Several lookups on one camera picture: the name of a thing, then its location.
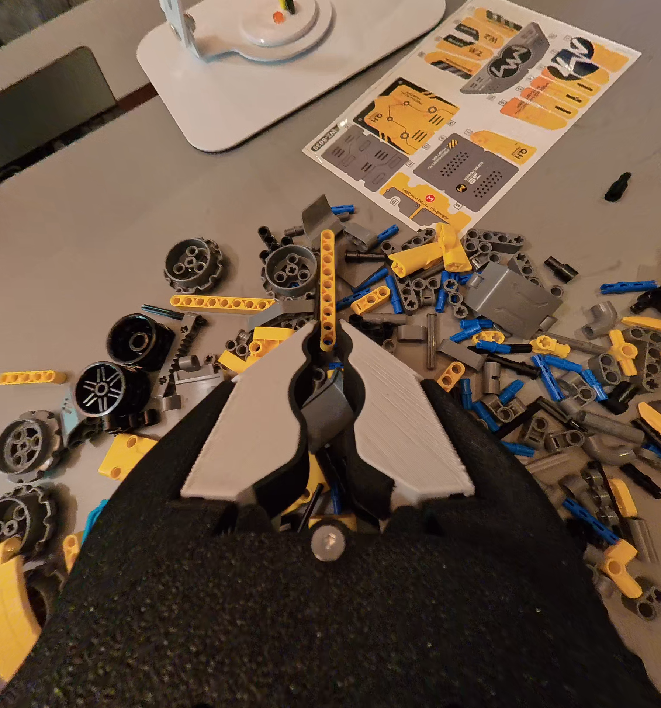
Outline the yellow short toy beam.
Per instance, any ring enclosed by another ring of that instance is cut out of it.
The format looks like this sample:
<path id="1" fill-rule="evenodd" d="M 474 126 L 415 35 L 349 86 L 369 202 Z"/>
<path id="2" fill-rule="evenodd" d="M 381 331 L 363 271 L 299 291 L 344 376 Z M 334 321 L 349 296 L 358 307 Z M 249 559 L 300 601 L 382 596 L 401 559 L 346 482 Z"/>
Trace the yellow short toy beam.
<path id="1" fill-rule="evenodd" d="M 65 372 L 53 369 L 10 371 L 0 373 L 0 385 L 62 385 L 68 381 Z"/>

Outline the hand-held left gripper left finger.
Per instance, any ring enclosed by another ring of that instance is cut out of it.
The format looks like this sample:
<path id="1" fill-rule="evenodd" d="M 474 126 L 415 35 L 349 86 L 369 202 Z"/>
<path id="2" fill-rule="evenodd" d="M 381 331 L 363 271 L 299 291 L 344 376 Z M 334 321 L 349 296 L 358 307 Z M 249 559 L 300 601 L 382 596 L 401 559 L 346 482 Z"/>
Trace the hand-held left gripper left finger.
<path id="1" fill-rule="evenodd" d="M 307 427 L 294 387 L 310 364 L 310 322 L 238 377 L 181 489 L 182 499 L 286 510 L 308 483 Z"/>

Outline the grey toothed toy wheel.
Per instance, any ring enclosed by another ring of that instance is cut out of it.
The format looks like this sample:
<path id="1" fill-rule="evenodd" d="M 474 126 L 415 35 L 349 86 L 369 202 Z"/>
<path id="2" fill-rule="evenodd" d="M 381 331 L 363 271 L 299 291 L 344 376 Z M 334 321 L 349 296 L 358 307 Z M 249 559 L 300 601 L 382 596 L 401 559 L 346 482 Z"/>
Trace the grey toothed toy wheel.
<path id="1" fill-rule="evenodd" d="M 25 412 L 0 434 L 0 473 L 11 483 L 33 483 L 57 466 L 65 452 L 58 416 Z"/>
<path id="2" fill-rule="evenodd" d="M 0 497 L 0 543 L 18 537 L 26 560 L 41 556 L 59 526 L 51 488 L 23 485 Z"/>
<path id="3" fill-rule="evenodd" d="M 314 300 L 318 289 L 318 254 L 300 245 L 281 246 L 265 260 L 265 292 L 277 300 Z"/>
<path id="4" fill-rule="evenodd" d="M 224 256 L 216 242 L 184 239 L 168 252 L 164 276 L 180 294 L 204 294 L 215 288 L 224 275 Z"/>

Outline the grey curved toy piece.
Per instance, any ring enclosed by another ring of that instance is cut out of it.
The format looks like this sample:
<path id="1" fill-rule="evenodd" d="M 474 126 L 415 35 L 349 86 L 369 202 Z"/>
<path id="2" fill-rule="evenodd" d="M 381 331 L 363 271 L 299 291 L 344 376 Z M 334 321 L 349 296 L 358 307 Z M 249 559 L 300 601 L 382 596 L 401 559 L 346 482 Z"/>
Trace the grey curved toy piece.
<path id="1" fill-rule="evenodd" d="M 352 367 L 334 369 L 301 407 L 307 426 L 308 451 L 317 453 L 349 428 L 364 403 L 365 388 L 360 373 Z"/>

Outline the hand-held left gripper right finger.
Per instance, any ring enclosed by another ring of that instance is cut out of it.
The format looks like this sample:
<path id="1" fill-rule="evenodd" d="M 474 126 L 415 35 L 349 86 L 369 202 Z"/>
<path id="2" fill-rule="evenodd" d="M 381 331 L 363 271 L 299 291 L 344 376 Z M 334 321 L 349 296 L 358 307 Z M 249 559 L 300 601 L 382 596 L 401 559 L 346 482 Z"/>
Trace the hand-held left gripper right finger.
<path id="1" fill-rule="evenodd" d="M 353 419 L 345 430 L 353 502 L 378 520 L 403 506 L 475 493 L 466 467 L 413 369 L 342 323 L 338 351 Z"/>

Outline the black toy wheel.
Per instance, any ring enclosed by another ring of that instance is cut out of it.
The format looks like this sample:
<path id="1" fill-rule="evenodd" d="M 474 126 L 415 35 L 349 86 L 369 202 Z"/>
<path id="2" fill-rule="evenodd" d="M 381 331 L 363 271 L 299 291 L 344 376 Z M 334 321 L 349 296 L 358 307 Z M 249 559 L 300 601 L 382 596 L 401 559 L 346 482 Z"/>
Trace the black toy wheel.
<path id="1" fill-rule="evenodd" d="M 160 370 L 175 338 L 175 332 L 144 314 L 127 314 L 110 329 L 106 349 L 112 361 Z"/>
<path id="2" fill-rule="evenodd" d="M 107 433 L 120 433 L 143 425 L 150 398 L 149 375 L 140 367 L 99 361 L 88 365 L 73 388 L 76 408 L 99 420 Z"/>

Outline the yellow curved toy panel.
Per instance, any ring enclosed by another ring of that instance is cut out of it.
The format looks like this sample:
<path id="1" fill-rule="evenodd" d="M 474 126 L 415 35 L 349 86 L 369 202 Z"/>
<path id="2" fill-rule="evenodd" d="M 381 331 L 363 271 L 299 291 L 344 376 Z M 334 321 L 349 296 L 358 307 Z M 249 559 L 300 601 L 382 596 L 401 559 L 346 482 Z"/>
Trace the yellow curved toy panel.
<path id="1" fill-rule="evenodd" d="M 9 681 L 41 634 L 32 610 L 18 536 L 0 543 L 0 677 Z"/>

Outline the yellow grey sticker sheet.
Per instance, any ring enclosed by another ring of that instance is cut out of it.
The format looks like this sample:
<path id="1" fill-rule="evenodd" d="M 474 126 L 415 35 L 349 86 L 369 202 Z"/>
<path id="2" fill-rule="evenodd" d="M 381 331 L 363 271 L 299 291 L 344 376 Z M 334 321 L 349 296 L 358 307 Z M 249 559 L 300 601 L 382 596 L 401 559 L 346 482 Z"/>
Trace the yellow grey sticker sheet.
<path id="1" fill-rule="evenodd" d="M 639 57 L 509 1 L 468 1 L 303 153 L 394 218 L 462 233 Z"/>

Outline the white desk lamp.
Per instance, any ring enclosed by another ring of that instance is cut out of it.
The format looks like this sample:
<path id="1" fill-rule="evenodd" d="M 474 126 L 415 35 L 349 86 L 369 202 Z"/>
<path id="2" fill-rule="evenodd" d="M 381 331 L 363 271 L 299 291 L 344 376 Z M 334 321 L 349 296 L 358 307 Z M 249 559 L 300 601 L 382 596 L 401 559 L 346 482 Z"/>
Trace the white desk lamp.
<path id="1" fill-rule="evenodd" d="M 223 152 L 432 30 L 445 1 L 160 1 L 137 59 L 185 139 Z"/>

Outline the yellow long toy beam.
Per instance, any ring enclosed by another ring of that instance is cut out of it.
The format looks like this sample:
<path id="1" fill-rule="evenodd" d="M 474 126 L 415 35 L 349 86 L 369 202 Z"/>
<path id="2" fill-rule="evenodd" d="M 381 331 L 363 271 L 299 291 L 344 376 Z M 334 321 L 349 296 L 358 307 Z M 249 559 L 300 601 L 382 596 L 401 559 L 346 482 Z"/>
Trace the yellow long toy beam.
<path id="1" fill-rule="evenodd" d="M 325 229 L 320 247 L 320 347 L 331 352 L 336 343 L 335 233 Z"/>

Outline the grey angular toy panel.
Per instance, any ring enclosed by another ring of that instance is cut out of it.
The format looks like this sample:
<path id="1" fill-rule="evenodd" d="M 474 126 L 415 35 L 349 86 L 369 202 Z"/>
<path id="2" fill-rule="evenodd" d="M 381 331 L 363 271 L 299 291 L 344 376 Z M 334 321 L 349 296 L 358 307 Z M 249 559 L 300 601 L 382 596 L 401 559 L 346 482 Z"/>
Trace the grey angular toy panel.
<path id="1" fill-rule="evenodd" d="M 513 336 L 534 338 L 562 299 L 498 263 L 489 263 L 467 281 L 464 303 Z"/>

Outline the black flat pad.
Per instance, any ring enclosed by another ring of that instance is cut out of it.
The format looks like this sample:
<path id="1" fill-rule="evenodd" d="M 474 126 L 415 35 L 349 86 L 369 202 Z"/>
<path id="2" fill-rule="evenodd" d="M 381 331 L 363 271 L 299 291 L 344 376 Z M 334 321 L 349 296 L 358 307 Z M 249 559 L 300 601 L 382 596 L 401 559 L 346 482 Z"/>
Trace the black flat pad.
<path id="1" fill-rule="evenodd" d="M 92 50 L 73 49 L 0 91 L 0 172 L 24 166 L 28 155 L 117 111 Z"/>

